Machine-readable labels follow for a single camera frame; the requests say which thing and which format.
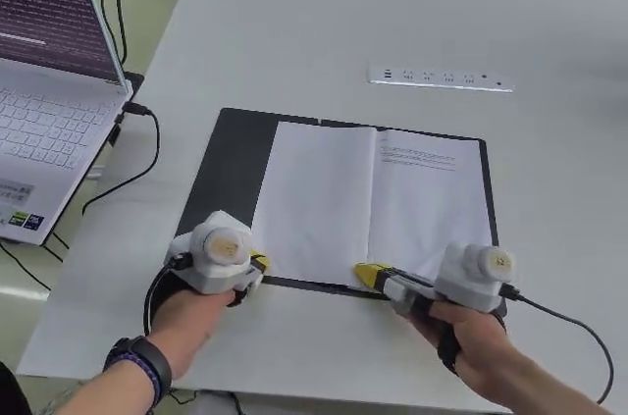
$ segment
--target floor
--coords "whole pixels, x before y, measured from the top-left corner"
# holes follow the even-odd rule
[[[124,0],[130,47],[127,70],[142,74],[146,72],[176,1]],[[110,15],[115,14],[114,0],[108,0],[107,12]],[[104,152],[101,164],[106,161],[106,156],[107,152]],[[93,188],[94,184],[91,182],[86,182],[81,187],[57,228],[57,234],[69,243],[79,227],[80,206],[91,196]],[[49,246],[61,256],[65,255],[64,247],[54,238],[50,240]],[[54,287],[61,268],[57,260],[41,248],[24,245],[10,248],[27,268]],[[47,292],[0,252],[0,322],[5,323],[4,331],[0,332],[0,360],[12,369],[18,365],[46,298]],[[24,377],[20,378],[20,382],[33,409],[42,407],[55,394],[74,384],[72,381]],[[184,410],[169,400],[157,413],[179,414],[184,413]]]

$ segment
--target laptop keyboard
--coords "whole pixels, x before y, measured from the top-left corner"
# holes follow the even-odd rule
[[[0,87],[0,154],[72,169],[114,106]]]

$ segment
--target blue wristband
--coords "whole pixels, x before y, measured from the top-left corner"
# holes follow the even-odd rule
[[[123,353],[121,355],[116,356],[108,367],[113,366],[116,363],[121,361],[130,361],[131,363],[135,363],[139,366],[146,376],[150,380],[153,385],[153,390],[155,392],[155,397],[153,398],[153,404],[150,407],[150,410],[155,408],[157,404],[161,401],[162,393],[161,393],[161,383],[159,382],[159,375],[155,374],[153,368],[151,368],[148,364],[146,364],[141,358],[138,358],[132,353]]]

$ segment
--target white table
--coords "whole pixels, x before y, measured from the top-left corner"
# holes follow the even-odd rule
[[[393,405],[308,400],[303,398],[270,397],[244,394],[238,397],[246,415],[445,415],[437,409],[416,409]],[[234,415],[234,401],[223,393],[200,394],[185,411],[188,415]]]
[[[626,27],[626,0],[180,0],[137,97],[162,123],[160,162],[90,208],[20,371],[89,378],[118,337],[140,333],[143,295],[219,109],[232,106],[483,137],[519,286],[600,332],[617,364],[608,406],[625,412]],[[369,62],[496,71],[517,88],[372,85]],[[129,120],[100,188],[140,170],[153,148],[150,121]],[[510,309],[521,349],[600,394],[606,367],[586,334],[522,304]],[[228,313],[181,384],[494,408],[386,305],[271,286]]]

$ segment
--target laptop sticker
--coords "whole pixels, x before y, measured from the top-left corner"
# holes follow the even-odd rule
[[[12,182],[0,178],[0,204],[23,206],[28,201],[35,187],[23,182]]]
[[[42,222],[43,217],[30,214],[30,217],[28,217],[28,219],[26,219],[26,222],[24,223],[24,228],[31,231],[37,231],[39,230],[39,226],[41,226]]]
[[[13,216],[11,216],[11,219],[9,219],[9,225],[21,227],[25,224],[29,215],[30,214],[27,214],[26,212],[16,212]]]

